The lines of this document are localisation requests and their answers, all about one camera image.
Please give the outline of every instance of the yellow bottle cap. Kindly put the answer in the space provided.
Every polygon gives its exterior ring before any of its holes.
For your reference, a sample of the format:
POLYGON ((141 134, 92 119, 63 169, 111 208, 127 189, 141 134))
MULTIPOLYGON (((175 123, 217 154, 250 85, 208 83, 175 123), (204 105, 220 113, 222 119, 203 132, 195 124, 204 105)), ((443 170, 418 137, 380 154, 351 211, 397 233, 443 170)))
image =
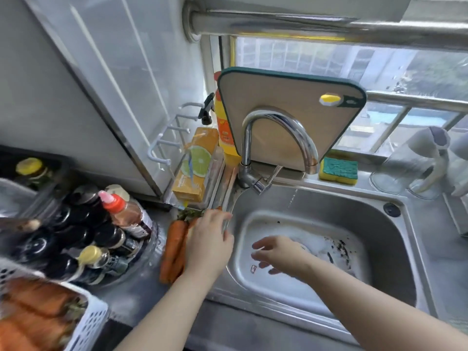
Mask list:
POLYGON ((28 176, 38 172, 42 168, 42 161, 38 158, 27 158, 16 164, 16 173, 28 176))
POLYGON ((78 256, 78 262, 85 265, 96 263, 102 256, 102 250, 97 246, 86 246, 78 256))

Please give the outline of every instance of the white plastic basket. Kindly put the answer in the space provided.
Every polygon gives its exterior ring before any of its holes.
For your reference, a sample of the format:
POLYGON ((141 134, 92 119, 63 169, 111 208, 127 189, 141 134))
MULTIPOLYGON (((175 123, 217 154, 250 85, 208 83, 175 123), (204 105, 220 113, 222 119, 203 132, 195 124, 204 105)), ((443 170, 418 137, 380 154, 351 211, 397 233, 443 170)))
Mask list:
MULTIPOLYGON (((31 277, 43 278, 42 273, 32 271, 9 259, 0 257, 0 294, 5 291, 5 283, 10 278, 31 277)), ((79 288, 70 283, 60 283, 63 287, 77 292, 88 301, 88 306, 78 325, 73 331, 73 335, 65 351, 89 351, 93 348, 97 337, 101 333, 102 327, 108 319, 108 305, 96 298, 83 288, 79 288)))

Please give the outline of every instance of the faucet handle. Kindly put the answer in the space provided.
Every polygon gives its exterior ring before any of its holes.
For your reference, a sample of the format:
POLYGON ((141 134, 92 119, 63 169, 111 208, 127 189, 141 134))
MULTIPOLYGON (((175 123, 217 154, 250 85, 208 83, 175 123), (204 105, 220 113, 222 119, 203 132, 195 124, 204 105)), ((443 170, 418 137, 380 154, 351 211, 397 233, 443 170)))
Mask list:
POLYGON ((276 166, 275 169, 273 170, 272 175, 269 178, 266 178, 266 177, 264 178, 267 186, 270 186, 272 184, 273 180, 279 174, 282 168, 283 166, 280 166, 280 165, 276 166))

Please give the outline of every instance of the sponge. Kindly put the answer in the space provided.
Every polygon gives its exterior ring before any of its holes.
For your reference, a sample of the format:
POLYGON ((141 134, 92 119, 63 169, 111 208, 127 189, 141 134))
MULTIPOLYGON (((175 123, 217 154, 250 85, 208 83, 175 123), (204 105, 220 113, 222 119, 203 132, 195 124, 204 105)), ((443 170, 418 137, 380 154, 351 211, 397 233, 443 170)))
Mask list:
POLYGON ((355 185, 358 182, 358 163, 356 161, 324 158, 320 162, 319 178, 355 185))

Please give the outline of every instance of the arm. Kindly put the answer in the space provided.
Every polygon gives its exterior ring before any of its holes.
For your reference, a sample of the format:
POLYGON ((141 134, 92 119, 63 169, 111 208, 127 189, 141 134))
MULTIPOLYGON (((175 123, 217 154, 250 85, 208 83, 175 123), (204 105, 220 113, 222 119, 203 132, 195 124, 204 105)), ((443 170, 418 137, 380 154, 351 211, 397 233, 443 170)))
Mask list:
POLYGON ((187 242, 186 269, 116 351, 181 351, 196 314, 231 257, 234 237, 221 233, 231 214, 207 211, 187 242))
POLYGON ((285 236, 252 246, 259 267, 307 283, 330 311, 369 351, 468 350, 468 336, 322 261, 285 236))

